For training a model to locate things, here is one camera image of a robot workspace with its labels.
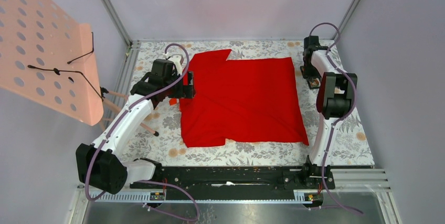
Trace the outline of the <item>black display box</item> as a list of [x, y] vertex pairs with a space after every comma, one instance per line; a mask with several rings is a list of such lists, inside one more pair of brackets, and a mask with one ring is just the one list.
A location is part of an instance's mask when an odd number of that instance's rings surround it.
[[307, 83], [311, 90], [319, 89], [321, 86], [321, 81], [319, 78], [310, 78], [307, 80]]

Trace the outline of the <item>red shirt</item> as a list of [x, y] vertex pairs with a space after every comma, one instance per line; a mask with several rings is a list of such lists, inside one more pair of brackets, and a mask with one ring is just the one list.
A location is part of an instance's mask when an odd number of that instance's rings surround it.
[[181, 137], [187, 147], [236, 142], [309, 144], [290, 57], [229, 59], [229, 49], [193, 55], [196, 91], [181, 99]]

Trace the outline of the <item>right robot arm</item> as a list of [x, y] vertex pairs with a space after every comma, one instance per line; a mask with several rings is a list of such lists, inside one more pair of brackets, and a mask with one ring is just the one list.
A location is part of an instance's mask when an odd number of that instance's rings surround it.
[[320, 44], [318, 36], [307, 36], [303, 48], [300, 70], [309, 88], [318, 90], [319, 127], [298, 178], [306, 188], [333, 189], [335, 185], [329, 165], [331, 145], [343, 120], [355, 109], [357, 75], [338, 67], [329, 55], [329, 48]]

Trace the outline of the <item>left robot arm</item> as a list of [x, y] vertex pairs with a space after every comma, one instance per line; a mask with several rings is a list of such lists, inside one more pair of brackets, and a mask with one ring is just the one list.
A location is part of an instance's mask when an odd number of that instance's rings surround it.
[[156, 59], [130, 91], [123, 109], [109, 127], [90, 145], [76, 150], [80, 182], [110, 194], [123, 187], [144, 181], [158, 187], [163, 180], [160, 163], [146, 158], [122, 162], [120, 157], [130, 137], [142, 121], [166, 98], [191, 99], [195, 95], [194, 73], [182, 69], [178, 61]]

